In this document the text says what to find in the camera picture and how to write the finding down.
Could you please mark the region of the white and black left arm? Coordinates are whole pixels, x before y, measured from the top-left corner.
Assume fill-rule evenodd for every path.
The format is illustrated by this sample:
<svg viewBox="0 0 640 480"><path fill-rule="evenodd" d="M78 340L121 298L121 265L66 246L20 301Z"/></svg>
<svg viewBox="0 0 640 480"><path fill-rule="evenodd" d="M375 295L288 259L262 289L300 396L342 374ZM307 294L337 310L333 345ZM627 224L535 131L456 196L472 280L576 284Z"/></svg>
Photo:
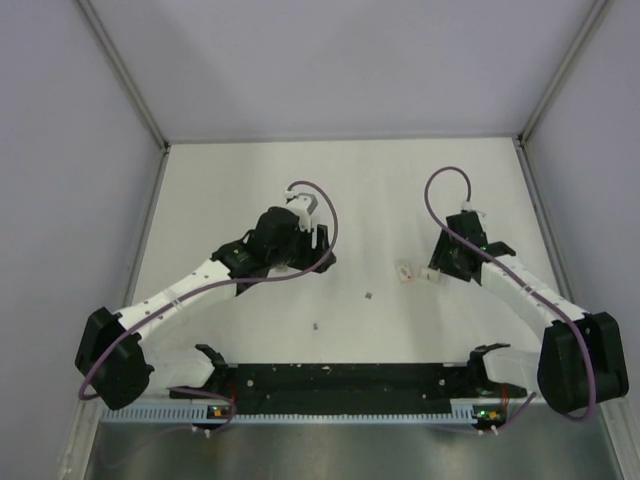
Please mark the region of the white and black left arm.
<svg viewBox="0 0 640 480"><path fill-rule="evenodd" d="M339 227L313 222L310 214L271 207L243 237L220 246L184 278L137 304L112 312L100 307L85 323L74 364L82 374L82 401L100 399L119 410L144 395L177 387L216 396L227 374L206 345L171 350L165 343L200 309L275 282L285 266L290 279L323 273L336 261Z"/></svg>

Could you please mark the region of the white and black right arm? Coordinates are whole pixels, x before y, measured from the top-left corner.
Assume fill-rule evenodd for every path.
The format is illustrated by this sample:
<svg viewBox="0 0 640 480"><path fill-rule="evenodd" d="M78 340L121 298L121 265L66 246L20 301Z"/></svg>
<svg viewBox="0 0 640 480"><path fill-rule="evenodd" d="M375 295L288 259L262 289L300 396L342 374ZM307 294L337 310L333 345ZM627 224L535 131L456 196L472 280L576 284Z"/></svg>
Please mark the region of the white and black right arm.
<svg viewBox="0 0 640 480"><path fill-rule="evenodd" d="M487 396L510 384L541 396L568 415L624 397L629 380L618 322L589 313L533 275L504 242L490 242L479 216L447 217L429 264L452 278L474 282L499 298L538 339L534 350L509 343L475 348L469 388Z"/></svg>

